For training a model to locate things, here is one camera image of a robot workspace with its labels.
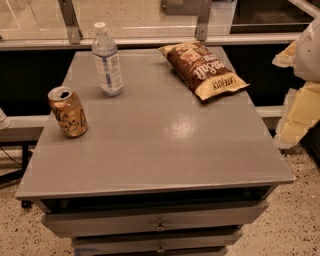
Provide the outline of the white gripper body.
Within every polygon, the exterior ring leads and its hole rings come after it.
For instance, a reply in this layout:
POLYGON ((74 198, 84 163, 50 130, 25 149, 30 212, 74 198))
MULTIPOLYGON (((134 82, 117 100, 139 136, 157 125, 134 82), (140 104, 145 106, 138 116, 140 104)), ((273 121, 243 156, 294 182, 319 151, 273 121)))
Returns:
POLYGON ((294 74, 305 81, 320 82, 320 16, 309 24, 298 39, 294 74))

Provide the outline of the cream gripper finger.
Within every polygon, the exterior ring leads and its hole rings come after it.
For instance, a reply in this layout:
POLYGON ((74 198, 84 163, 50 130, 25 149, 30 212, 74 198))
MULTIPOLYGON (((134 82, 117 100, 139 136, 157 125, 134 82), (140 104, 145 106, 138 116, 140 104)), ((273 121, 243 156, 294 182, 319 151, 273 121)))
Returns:
POLYGON ((283 51, 277 54, 273 58, 272 64, 281 68, 292 67, 294 64, 296 46, 297 46, 297 40, 293 41, 283 51))
POLYGON ((306 82, 299 90, 290 88, 276 127, 274 144, 289 149, 320 121, 320 84, 306 82))

